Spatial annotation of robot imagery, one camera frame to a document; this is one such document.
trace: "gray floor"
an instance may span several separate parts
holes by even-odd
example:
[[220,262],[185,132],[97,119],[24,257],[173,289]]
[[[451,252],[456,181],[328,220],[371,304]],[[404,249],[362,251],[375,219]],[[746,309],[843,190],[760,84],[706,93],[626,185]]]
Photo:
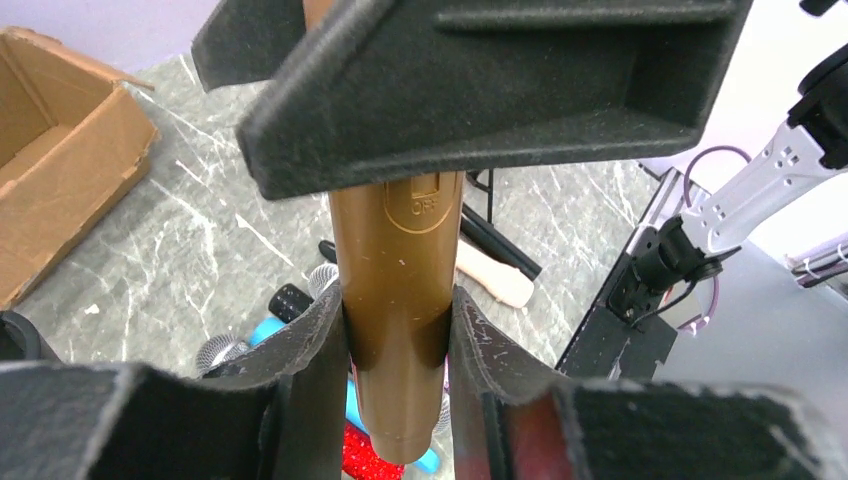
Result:
[[[318,241],[332,238],[327,198],[269,203],[258,195],[232,127],[261,85],[204,95],[184,57],[140,76],[156,85],[138,92],[161,130],[151,174],[18,311],[67,361],[143,361],[190,376],[207,338],[250,332],[284,283],[306,289],[322,261]],[[460,283],[497,326],[552,365],[655,188],[635,162],[499,170],[495,224],[544,270],[522,310]],[[467,191],[484,211],[484,196]],[[450,435],[434,448],[438,477],[452,478]]]

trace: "red glittery object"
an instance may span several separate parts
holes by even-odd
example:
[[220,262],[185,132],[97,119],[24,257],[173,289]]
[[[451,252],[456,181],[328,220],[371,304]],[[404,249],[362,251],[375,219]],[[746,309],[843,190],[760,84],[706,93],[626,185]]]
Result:
[[400,480],[403,465],[391,464],[374,453],[371,439],[353,425],[345,424],[342,470],[355,480]]

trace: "white wall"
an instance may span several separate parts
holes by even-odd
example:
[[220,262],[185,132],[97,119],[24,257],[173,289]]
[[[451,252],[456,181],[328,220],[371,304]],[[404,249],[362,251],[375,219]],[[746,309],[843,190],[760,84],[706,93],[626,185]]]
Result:
[[15,25],[121,70],[187,52],[218,0],[0,0],[0,27]]
[[[701,144],[674,157],[647,160],[661,173],[685,170],[698,151],[732,144],[760,152],[800,98],[798,83],[821,60],[848,43],[848,5],[839,2],[821,18],[806,15],[796,0],[755,0]],[[698,162],[693,179],[716,191],[744,162],[714,153]],[[848,231],[839,213],[848,204],[848,175],[837,177],[764,222],[751,241],[772,258],[797,253]],[[835,214],[822,221],[825,214]]]

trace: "beige microphone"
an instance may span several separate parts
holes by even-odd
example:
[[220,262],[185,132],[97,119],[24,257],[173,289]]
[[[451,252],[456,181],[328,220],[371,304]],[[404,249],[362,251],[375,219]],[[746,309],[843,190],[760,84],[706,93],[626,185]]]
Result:
[[521,270],[493,260],[462,239],[456,253],[456,268],[510,307],[524,307],[533,295],[533,282]]

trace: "brown cardboard box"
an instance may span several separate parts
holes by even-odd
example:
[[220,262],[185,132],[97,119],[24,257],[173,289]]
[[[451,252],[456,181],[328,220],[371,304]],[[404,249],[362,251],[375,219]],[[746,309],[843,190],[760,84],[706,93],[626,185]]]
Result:
[[156,128],[121,81],[150,87],[55,39],[0,30],[0,309],[150,169]]

